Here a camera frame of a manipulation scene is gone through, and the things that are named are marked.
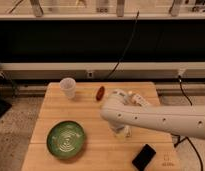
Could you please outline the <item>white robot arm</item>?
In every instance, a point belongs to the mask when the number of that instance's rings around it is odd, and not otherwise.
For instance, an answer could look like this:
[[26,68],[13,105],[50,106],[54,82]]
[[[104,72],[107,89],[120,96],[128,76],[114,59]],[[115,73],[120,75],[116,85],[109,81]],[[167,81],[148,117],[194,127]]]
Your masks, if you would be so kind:
[[128,98],[116,89],[101,107],[101,117],[113,130],[130,125],[205,139],[205,106],[135,106],[128,104]]

